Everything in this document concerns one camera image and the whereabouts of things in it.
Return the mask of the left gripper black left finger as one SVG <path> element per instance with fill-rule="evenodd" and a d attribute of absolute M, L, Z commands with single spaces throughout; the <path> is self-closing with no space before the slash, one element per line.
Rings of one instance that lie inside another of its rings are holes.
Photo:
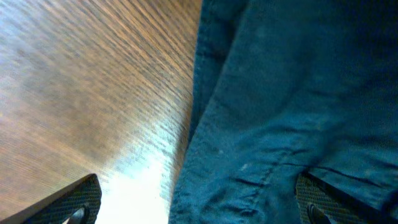
<path fill-rule="evenodd" d="M 89 174 L 26 209 L 1 220 L 1 224 L 95 224 L 102 191 L 96 174 Z"/>

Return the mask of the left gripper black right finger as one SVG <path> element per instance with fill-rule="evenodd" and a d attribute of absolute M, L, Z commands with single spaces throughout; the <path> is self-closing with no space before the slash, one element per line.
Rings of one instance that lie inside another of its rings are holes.
<path fill-rule="evenodd" d="M 382 222 L 381 212 L 310 174 L 298 176 L 295 198 L 304 224 Z"/>

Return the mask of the dark blue garment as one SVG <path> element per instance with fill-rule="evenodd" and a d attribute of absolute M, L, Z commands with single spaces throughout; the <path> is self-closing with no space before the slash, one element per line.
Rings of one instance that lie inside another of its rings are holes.
<path fill-rule="evenodd" d="M 203 1 L 170 223 L 299 223 L 312 175 L 397 221 L 397 2 Z"/>

